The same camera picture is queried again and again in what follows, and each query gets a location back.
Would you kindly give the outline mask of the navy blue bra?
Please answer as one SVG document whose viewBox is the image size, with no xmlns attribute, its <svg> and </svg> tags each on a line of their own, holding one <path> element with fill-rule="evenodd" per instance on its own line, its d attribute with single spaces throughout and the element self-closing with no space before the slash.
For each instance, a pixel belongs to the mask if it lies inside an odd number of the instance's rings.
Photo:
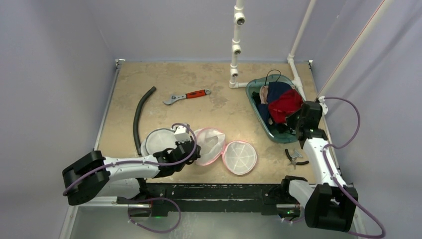
<svg viewBox="0 0 422 239">
<path fill-rule="evenodd" d="M 283 82 L 271 82 L 268 85 L 267 101 L 272 102 L 279 98 L 285 91 L 293 89 L 290 85 Z"/>
</svg>

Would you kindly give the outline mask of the pink-trimmed white mesh laundry bag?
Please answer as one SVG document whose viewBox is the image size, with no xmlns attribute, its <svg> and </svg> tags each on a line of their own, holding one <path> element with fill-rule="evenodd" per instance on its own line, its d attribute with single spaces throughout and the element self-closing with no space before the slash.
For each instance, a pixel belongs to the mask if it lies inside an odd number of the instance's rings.
<svg viewBox="0 0 422 239">
<path fill-rule="evenodd" d="M 208 166 L 219 158 L 231 173 L 248 174 L 257 163 L 257 152 L 248 142 L 234 140 L 227 142 L 226 134 L 214 127 L 200 128 L 194 131 L 197 145 L 201 148 L 198 166 Z"/>
</svg>

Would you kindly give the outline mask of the red garment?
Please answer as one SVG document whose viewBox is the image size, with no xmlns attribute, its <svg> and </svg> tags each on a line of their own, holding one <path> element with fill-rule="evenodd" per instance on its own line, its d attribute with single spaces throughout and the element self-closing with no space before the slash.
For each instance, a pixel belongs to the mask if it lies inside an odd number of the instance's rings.
<svg viewBox="0 0 422 239">
<path fill-rule="evenodd" d="M 274 123 L 286 123 L 286 117 L 299 110 L 303 98 L 294 89 L 285 91 L 278 99 L 269 102 L 268 111 Z"/>
</svg>

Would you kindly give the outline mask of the blue-trimmed white mesh laundry bag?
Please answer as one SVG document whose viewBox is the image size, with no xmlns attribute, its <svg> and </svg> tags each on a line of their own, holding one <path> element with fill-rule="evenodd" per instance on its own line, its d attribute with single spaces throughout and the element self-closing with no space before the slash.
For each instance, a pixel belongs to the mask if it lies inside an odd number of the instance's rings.
<svg viewBox="0 0 422 239">
<path fill-rule="evenodd" d="M 159 128 L 150 132 L 141 143 L 141 156 L 152 155 L 167 148 L 176 147 L 174 131 L 168 128 Z"/>
</svg>

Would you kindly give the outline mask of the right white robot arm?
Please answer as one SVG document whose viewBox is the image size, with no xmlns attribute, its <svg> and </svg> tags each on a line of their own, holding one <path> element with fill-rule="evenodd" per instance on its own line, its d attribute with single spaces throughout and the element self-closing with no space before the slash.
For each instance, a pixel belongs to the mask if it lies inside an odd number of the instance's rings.
<svg viewBox="0 0 422 239">
<path fill-rule="evenodd" d="M 303 206 L 305 222 L 310 228 L 348 232 L 358 200 L 357 191 L 349 187 L 329 154 L 328 138 L 319 122 L 327 110 L 320 102 L 305 101 L 301 108 L 287 117 L 296 138 L 314 172 L 316 185 L 303 179 L 287 177 L 288 184 L 280 188 L 280 198 L 287 203 L 295 199 Z"/>
</svg>

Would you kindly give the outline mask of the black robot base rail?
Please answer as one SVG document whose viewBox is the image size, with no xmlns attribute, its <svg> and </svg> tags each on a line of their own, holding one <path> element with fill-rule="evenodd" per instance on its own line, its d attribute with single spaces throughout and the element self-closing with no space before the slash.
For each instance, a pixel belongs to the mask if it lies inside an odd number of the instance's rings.
<svg viewBox="0 0 422 239">
<path fill-rule="evenodd" d="M 153 199 L 153 216 L 165 217 L 178 208 L 182 212 L 260 213 L 273 216 L 297 210 L 297 200 L 288 193 L 291 180 L 306 181 L 303 177 L 286 176 L 278 184 L 204 184 L 152 183 L 140 181 L 135 196 L 118 196 L 118 204 L 148 204 Z"/>
</svg>

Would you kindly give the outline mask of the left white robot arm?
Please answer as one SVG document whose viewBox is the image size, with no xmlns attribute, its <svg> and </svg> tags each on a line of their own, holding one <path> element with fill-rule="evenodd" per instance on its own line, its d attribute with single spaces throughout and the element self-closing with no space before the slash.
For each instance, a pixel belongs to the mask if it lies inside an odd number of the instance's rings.
<svg viewBox="0 0 422 239">
<path fill-rule="evenodd" d="M 69 205 L 81 205 L 98 197 L 114 181 L 171 176 L 200 158 L 200 151 L 194 140 L 177 142 L 175 148 L 139 158 L 104 157 L 101 151 L 94 150 L 62 171 L 63 196 Z"/>
</svg>

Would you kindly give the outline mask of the pink bra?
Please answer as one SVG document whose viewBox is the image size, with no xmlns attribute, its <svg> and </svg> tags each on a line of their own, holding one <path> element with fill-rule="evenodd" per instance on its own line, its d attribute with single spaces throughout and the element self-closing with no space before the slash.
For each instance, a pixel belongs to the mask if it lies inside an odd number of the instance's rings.
<svg viewBox="0 0 422 239">
<path fill-rule="evenodd" d="M 266 85 L 261 86 L 259 90 L 259 98 L 262 104 L 266 104 L 266 105 L 268 104 L 267 96 L 268 96 L 268 86 Z"/>
</svg>

